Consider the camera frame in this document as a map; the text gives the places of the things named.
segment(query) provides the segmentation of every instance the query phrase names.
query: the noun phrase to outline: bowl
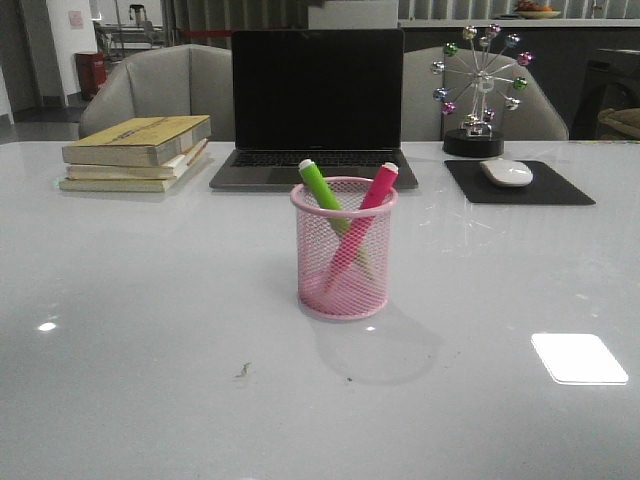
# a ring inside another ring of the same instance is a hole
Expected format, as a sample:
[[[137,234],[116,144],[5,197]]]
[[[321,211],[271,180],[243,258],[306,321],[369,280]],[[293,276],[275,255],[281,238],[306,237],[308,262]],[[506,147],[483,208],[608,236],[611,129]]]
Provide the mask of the bowl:
[[[562,13],[562,11],[560,10],[541,10],[541,11],[533,11],[533,10],[517,10],[516,13],[518,15],[520,15],[521,17],[524,18],[534,18],[534,19],[541,19],[541,18],[553,18],[553,17],[557,17],[558,15],[560,15]]]

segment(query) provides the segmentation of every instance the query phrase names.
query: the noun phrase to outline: green marker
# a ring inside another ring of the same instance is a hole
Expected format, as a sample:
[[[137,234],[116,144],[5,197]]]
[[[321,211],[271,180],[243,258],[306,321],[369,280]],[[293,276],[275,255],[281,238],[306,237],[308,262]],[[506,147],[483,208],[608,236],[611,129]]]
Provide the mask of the green marker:
[[[309,187],[309,190],[311,190],[311,193],[313,193],[313,196],[318,202],[320,208],[324,208],[326,210],[342,210],[340,202],[338,202],[338,199],[333,194],[331,187],[329,187],[329,184],[324,179],[320,169],[313,160],[307,158],[301,161],[298,165],[298,169],[300,170],[300,176],[307,187]],[[349,230],[351,222],[346,218],[329,218],[328,220],[331,224],[331,228],[336,232],[336,235],[338,235],[338,238],[342,239],[345,233]],[[358,249],[355,260],[356,263],[365,270],[367,276],[371,277],[366,253],[362,248]]]

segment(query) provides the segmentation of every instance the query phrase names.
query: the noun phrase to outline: white mouse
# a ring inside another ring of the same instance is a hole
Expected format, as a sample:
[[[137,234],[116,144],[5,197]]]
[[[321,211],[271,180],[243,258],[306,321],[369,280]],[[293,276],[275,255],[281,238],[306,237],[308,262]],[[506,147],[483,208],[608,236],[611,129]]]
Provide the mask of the white mouse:
[[[515,160],[483,160],[480,167],[487,178],[500,187],[524,187],[533,180],[529,167]]]

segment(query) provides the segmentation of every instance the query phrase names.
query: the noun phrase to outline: book spine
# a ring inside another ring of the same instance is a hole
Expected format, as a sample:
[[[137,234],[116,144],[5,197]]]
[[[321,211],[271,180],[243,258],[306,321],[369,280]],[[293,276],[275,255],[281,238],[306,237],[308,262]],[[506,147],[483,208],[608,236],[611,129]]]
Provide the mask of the book spine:
[[[176,179],[169,180],[69,180],[58,183],[60,190],[68,192],[148,192],[159,193],[169,189]]]
[[[164,180],[178,176],[185,168],[155,168],[155,167],[108,167],[95,165],[91,169],[88,165],[70,165],[67,167],[67,178],[74,180]]]
[[[186,152],[203,138],[211,135],[211,120],[207,119],[192,129],[163,143],[157,149],[149,152],[150,164],[153,166],[168,162],[176,155]]]

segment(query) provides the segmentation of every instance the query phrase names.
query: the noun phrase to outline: door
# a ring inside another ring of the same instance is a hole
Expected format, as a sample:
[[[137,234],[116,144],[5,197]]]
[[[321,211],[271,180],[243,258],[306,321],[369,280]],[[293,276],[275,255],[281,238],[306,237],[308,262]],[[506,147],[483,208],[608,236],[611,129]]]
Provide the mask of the door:
[[[0,0],[0,62],[13,113],[40,106],[19,0]]]

